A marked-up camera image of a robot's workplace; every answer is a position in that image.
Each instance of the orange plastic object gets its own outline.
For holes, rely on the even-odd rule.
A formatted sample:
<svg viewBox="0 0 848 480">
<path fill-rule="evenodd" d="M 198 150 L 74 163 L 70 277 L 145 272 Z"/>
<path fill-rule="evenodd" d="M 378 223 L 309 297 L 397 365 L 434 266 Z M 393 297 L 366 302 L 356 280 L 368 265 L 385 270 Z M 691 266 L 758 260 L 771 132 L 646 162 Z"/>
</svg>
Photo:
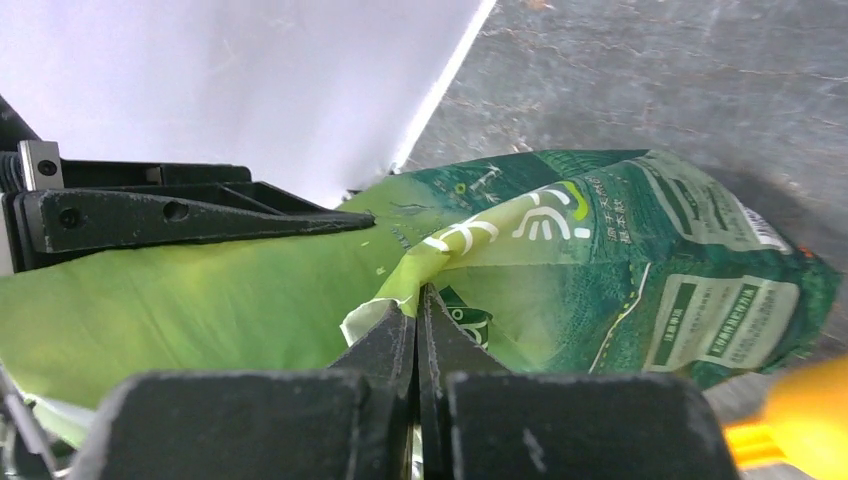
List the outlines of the orange plastic object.
<svg viewBox="0 0 848 480">
<path fill-rule="evenodd" d="M 759 414 L 724 429 L 740 469 L 788 463 L 848 480 L 848 355 L 778 380 Z"/>
</svg>

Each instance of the crumpled green bag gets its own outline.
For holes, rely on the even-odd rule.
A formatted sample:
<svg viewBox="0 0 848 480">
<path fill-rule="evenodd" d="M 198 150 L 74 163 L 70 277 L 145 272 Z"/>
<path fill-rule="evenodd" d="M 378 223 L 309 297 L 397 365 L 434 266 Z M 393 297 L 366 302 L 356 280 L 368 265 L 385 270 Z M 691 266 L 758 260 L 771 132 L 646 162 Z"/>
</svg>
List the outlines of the crumpled green bag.
<svg viewBox="0 0 848 480">
<path fill-rule="evenodd" d="M 74 408 L 130 375 L 324 367 L 388 303 L 412 314 L 432 281 L 515 370 L 675 371 L 707 387 L 803 352 L 839 280 L 661 152 L 482 159 L 389 177 L 342 209 L 377 226 L 104 252 L 0 279 L 0 361 L 78 445 Z"/>
</svg>

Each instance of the white surface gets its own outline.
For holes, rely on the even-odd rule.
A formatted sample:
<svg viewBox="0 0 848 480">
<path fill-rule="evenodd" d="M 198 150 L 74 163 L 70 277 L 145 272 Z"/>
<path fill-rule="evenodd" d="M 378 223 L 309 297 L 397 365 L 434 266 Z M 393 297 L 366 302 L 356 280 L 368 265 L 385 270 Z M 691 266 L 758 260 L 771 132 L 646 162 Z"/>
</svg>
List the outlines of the white surface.
<svg viewBox="0 0 848 480">
<path fill-rule="evenodd" d="M 62 156 L 243 164 L 335 206 L 399 167 L 494 0 L 0 0 L 0 92 Z"/>
</svg>

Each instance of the barcode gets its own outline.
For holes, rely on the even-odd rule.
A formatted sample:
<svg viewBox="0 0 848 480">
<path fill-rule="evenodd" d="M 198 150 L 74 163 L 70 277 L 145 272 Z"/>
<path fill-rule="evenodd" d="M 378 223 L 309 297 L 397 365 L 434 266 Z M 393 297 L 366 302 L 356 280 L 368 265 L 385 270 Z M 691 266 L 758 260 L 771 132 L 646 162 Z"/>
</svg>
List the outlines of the barcode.
<svg viewBox="0 0 848 480">
<path fill-rule="evenodd" d="M 757 236 L 757 240 L 759 240 L 761 244 L 771 245 L 783 253 L 790 253 L 792 251 L 789 245 L 775 231 L 774 227 L 769 225 L 769 223 L 765 221 L 759 213 L 751 210 L 745 205 L 742 205 L 739 200 L 736 200 L 736 203 L 739 205 L 742 213 L 745 214 L 745 219 L 748 221 L 748 225 L 751 227 L 751 230 L 754 231 L 754 235 Z"/>
</svg>

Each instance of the gray tabletop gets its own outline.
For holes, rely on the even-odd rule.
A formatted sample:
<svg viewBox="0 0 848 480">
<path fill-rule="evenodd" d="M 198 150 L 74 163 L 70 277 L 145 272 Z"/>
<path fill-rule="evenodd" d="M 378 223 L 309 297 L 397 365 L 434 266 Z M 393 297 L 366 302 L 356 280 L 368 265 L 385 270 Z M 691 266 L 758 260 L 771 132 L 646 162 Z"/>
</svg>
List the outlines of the gray tabletop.
<svg viewBox="0 0 848 480">
<path fill-rule="evenodd" d="M 662 148 L 845 269 L 845 0 L 503 0 L 407 163 L 546 148 Z M 840 292 L 817 361 L 848 351 Z M 722 420 L 773 378 L 708 392 Z M 790 467 L 750 478 L 808 478 Z"/>
</svg>

